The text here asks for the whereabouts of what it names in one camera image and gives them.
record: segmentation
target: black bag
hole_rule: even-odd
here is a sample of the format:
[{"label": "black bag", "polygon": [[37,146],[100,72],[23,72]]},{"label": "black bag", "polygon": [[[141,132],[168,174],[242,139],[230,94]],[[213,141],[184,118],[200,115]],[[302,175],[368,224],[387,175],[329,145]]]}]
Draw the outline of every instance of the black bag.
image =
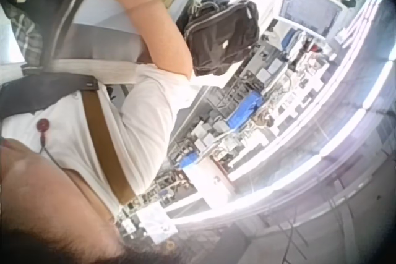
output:
[{"label": "black bag", "polygon": [[222,75],[232,64],[249,57],[259,40],[258,20],[256,4],[251,1],[204,2],[184,29],[196,76]]}]

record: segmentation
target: brown strap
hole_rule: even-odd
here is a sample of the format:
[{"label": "brown strap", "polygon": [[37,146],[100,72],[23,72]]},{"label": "brown strap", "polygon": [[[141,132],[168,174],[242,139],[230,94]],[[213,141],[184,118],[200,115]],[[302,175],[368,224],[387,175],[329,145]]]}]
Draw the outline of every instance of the brown strap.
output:
[{"label": "brown strap", "polygon": [[81,94],[89,132],[100,166],[118,202],[121,205],[125,205],[136,195],[131,189],[119,163],[98,93],[96,91],[81,91]]}]

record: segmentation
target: plaid fabric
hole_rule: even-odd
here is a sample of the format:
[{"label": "plaid fabric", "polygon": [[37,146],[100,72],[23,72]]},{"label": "plaid fabric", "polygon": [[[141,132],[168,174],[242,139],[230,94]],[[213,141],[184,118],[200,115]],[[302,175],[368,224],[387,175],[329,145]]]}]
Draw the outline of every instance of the plaid fabric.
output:
[{"label": "plaid fabric", "polygon": [[43,51],[43,37],[40,29],[26,13],[6,0],[1,0],[4,13],[11,21],[15,39],[29,67],[39,68],[40,56]]}]

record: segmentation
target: white shirt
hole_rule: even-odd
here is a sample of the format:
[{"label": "white shirt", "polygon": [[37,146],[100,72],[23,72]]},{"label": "white shirt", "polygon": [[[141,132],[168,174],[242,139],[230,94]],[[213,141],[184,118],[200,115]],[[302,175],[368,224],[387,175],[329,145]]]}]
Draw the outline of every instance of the white shirt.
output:
[{"label": "white shirt", "polygon": [[[183,75],[153,65],[140,65],[136,71],[137,83],[120,111],[110,102],[102,84],[98,95],[125,176],[139,195],[152,183],[165,159],[177,112],[189,94],[189,82]],[[36,123],[43,118],[50,122],[45,134],[49,153],[60,167],[77,171],[116,216],[120,205],[99,165],[81,93],[66,96],[35,114],[8,117],[3,121],[2,136],[39,152],[40,133]]]}]

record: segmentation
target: red button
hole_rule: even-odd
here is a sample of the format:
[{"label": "red button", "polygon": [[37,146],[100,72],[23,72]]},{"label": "red button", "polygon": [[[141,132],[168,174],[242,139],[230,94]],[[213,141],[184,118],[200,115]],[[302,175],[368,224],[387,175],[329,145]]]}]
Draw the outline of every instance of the red button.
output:
[{"label": "red button", "polygon": [[47,119],[41,119],[37,122],[36,128],[39,132],[45,133],[50,128],[50,122]]}]

